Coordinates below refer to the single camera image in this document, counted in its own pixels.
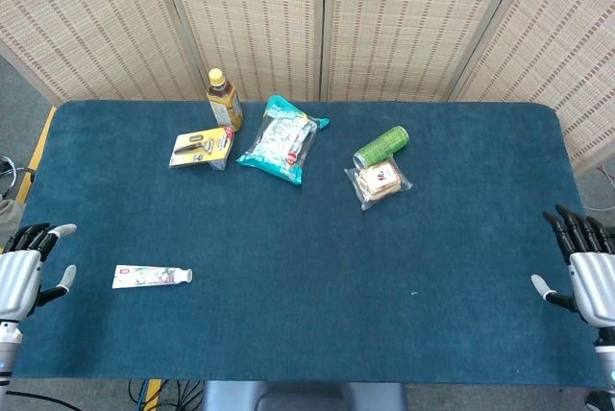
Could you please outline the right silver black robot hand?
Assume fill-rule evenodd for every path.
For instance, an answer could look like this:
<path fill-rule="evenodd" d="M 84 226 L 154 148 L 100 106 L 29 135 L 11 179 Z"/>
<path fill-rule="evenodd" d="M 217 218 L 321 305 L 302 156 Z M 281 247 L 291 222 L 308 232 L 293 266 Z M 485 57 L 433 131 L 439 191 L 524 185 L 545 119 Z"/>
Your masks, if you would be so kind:
<path fill-rule="evenodd" d="M 614 229 L 591 216 L 582 216 L 564 205 L 556 213 L 545 211 L 572 284 L 565 296 L 552 289 L 539 275 L 530 277 L 540 297 L 577 313 L 596 329 L 614 327 Z"/>

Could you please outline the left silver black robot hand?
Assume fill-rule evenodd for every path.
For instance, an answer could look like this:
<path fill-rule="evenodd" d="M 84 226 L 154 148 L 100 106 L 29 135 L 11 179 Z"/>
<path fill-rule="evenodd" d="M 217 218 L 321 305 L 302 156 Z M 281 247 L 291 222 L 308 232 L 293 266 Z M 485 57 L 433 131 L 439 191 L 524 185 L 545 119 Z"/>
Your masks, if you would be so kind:
<path fill-rule="evenodd" d="M 76 277 L 76 266 L 64 270 L 61 281 L 42 291 L 40 282 L 47 258 L 56 243 L 75 232 L 75 224 L 52 227 L 41 223 L 20 228 L 1 253 L 1 322 L 18 324 L 37 307 L 63 297 Z"/>

